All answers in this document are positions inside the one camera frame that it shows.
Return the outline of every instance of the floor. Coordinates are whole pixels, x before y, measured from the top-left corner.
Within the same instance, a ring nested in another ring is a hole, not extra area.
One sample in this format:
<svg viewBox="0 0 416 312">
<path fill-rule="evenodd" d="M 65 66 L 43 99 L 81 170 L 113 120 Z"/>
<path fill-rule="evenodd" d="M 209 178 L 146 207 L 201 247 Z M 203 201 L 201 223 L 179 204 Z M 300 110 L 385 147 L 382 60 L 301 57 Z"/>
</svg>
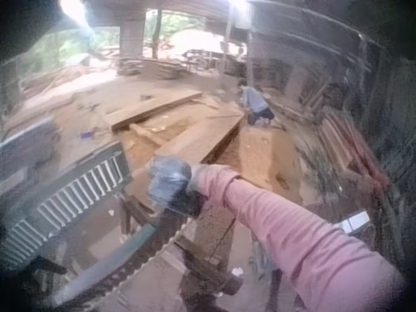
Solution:
<svg viewBox="0 0 416 312">
<path fill-rule="evenodd" d="M 136 105 L 140 95 L 157 96 L 178 86 L 202 90 L 221 105 L 238 100 L 236 79 L 229 77 L 226 91 L 219 89 L 218 78 L 214 75 L 191 75 L 180 81 L 143 80 L 140 76 L 117 77 L 115 79 L 83 88 L 79 97 L 71 103 L 54 110 L 51 114 L 60 127 L 61 139 L 57 152 L 42 168 L 41 178 L 53 177 L 59 170 L 73 161 L 94 151 L 111 140 L 121 140 L 130 170 L 134 172 L 146 164 L 158 147 L 146 138 L 138 138 L 132 131 L 111 133 L 103 116 L 117 109 Z M 56 96 L 68 96 L 64 87 Z M 34 101 L 28 106 L 39 105 Z M 146 120 L 140 125 L 161 138 L 170 140 L 202 118 L 215 113 L 203 103 L 193 101 L 180 105 Z M 91 138 L 82 139 L 81 133 L 92 131 Z M 246 122 L 240 125 L 239 133 L 216 160 L 232 169 L 242 172 L 254 185 L 269 189 L 296 203 L 302 204 L 313 192 L 301 191 L 306 186 L 290 131 L 250 127 Z M 68 239 L 85 253 L 77 266 L 86 269 L 98 259 L 109 254 L 121 244 L 120 227 L 117 222 L 116 203 L 108 203 L 99 212 L 83 222 L 80 231 Z M 220 241 L 233 216 L 224 208 L 207 211 L 189 229 L 186 236 L 192 239 L 208 254 Z M 238 222 L 222 240 L 216 255 L 227 270 L 242 268 L 244 284 L 235 296 L 217 294 L 216 304 L 227 311 L 266 311 L 270 293 L 271 274 L 259 279 L 253 271 L 252 243 L 250 230 Z M 124 284 L 120 291 L 110 295 L 101 307 L 102 311 L 186 311 L 183 298 L 190 278 L 183 270 L 181 254 L 170 247 L 163 256 L 152 261 L 139 275 Z M 293 311 L 294 293 L 288 283 L 283 282 L 276 298 L 278 311 Z"/>
</svg>

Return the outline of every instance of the person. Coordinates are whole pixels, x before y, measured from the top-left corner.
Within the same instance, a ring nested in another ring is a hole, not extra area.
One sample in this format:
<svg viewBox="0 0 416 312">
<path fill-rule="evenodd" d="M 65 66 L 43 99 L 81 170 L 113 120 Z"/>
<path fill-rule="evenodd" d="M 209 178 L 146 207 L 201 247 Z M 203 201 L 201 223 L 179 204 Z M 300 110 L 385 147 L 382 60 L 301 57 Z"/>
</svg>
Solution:
<svg viewBox="0 0 416 312">
<path fill-rule="evenodd" d="M 303 207 L 239 179 L 229 167 L 213 164 L 184 170 L 188 164 L 173 157 L 154 163 L 151 185 L 153 190 L 168 189 L 165 203 L 174 197 L 173 181 L 181 176 L 182 183 L 176 185 L 182 189 L 187 176 L 188 194 L 197 192 L 208 207 L 229 209 L 254 232 L 308 311 L 386 311 L 402 294 L 404 278 L 379 253 Z"/>
<path fill-rule="evenodd" d="M 245 79 L 239 81 L 239 88 L 242 90 L 243 107 L 250 110 L 248 124 L 254 125 L 260 118 L 264 118 L 266 119 L 267 124 L 270 125 L 271 121 L 274 119 L 274 114 L 263 98 L 259 88 L 257 87 L 256 89 L 247 86 Z"/>
</svg>

